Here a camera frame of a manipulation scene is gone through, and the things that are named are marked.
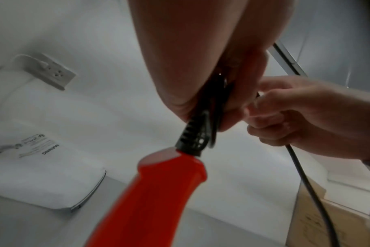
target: red handle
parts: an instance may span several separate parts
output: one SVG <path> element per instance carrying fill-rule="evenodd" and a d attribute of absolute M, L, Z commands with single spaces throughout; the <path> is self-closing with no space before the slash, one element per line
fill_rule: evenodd
<path fill-rule="evenodd" d="M 207 179 L 200 160 L 175 148 L 143 158 L 138 171 L 86 247 L 170 246 L 186 202 Z"/>

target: white cable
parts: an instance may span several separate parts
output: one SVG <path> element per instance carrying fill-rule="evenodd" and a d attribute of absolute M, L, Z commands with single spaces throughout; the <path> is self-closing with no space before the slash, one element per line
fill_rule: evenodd
<path fill-rule="evenodd" d="M 31 59 L 33 59 L 33 60 L 35 60 L 36 62 L 38 62 L 38 63 L 39 63 L 39 65 L 40 65 L 43 69 L 46 69 L 46 68 L 49 66 L 49 64 L 48 64 L 48 63 L 46 63 L 46 62 L 44 62 L 44 61 L 42 61 L 42 60 L 40 60 L 40 59 L 37 59 L 37 58 L 35 58 L 35 57 L 29 56 L 29 55 L 26 55 L 26 54 L 17 54 L 17 55 L 15 55 L 13 58 L 11 58 L 9 61 L 7 61 L 5 64 L 1 65 L 1 66 L 0 66 L 0 70 L 2 70 L 2 69 L 4 69 L 4 68 L 6 68 L 9 64 L 12 64 L 12 63 L 14 62 L 14 60 L 16 60 L 16 58 L 19 58 L 19 57 L 29 57 L 29 58 L 31 58 Z"/>

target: finger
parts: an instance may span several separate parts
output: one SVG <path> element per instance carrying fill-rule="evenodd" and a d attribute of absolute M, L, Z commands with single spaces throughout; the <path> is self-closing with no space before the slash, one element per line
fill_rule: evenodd
<path fill-rule="evenodd" d="M 289 89 L 292 88 L 289 76 L 282 77 L 263 77 L 259 82 L 258 90 L 267 92 L 272 89 Z"/>
<path fill-rule="evenodd" d="M 243 109 L 234 109 L 224 113 L 222 121 L 220 123 L 219 131 L 224 132 L 242 121 L 247 113 Z"/>
<path fill-rule="evenodd" d="M 278 140 L 272 140 L 272 139 L 266 139 L 266 138 L 260 138 L 260 142 L 268 144 L 270 146 L 285 146 L 288 144 L 295 143 L 300 140 L 299 132 L 293 132 L 281 139 Z"/>
<path fill-rule="evenodd" d="M 257 94 L 258 81 L 262 77 L 268 63 L 266 52 L 253 52 L 248 55 L 239 68 L 226 104 L 226 110 L 242 108 L 252 102 Z"/>
<path fill-rule="evenodd" d="M 268 126 L 280 124 L 284 121 L 284 115 L 278 113 L 273 116 L 268 117 L 249 117 L 245 119 L 245 122 L 248 123 L 251 127 L 256 129 L 266 128 Z"/>
<path fill-rule="evenodd" d="M 247 132 L 250 135 L 270 140 L 282 139 L 297 130 L 299 130 L 299 126 L 294 122 L 285 122 L 283 124 L 273 125 L 263 129 L 257 129 L 250 125 L 247 128 Z"/>
<path fill-rule="evenodd" d="M 307 88 L 272 89 L 248 105 L 249 116 L 267 116 L 307 106 L 311 90 Z"/>

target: black cable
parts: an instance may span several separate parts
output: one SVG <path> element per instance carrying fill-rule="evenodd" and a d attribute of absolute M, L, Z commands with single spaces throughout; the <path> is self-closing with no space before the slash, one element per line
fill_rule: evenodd
<path fill-rule="evenodd" d="M 298 170 L 298 173 L 300 175 L 300 178 L 303 181 L 304 186 L 306 186 L 306 189 L 307 189 L 308 193 L 310 194 L 313 202 L 315 203 L 315 206 L 318 208 L 318 211 L 319 211 L 320 215 L 322 216 L 322 219 L 323 219 L 324 224 L 326 226 L 327 232 L 329 234 L 330 246 L 331 247 L 340 247 L 340 243 L 338 241 L 338 236 L 337 236 L 337 233 L 334 229 L 333 222 L 331 221 L 330 216 L 327 213 L 326 209 L 324 208 L 324 206 L 323 206 L 322 202 L 320 201 L 319 197 L 315 193 L 314 188 L 312 188 L 310 182 L 308 181 L 307 175 L 305 174 L 302 166 L 300 165 L 298 157 L 296 156 L 296 154 L 295 154 L 293 148 L 291 147 L 291 145 L 286 145 L 285 147 L 287 148 L 289 154 L 291 155 L 292 161 L 294 162 L 295 167 Z"/>

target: wall outlet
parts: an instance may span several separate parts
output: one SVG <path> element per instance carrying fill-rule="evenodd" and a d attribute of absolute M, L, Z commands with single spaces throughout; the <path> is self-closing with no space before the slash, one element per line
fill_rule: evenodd
<path fill-rule="evenodd" d="M 27 60 L 24 70 L 62 91 L 76 76 L 74 72 L 42 53 L 34 54 L 32 59 Z"/>

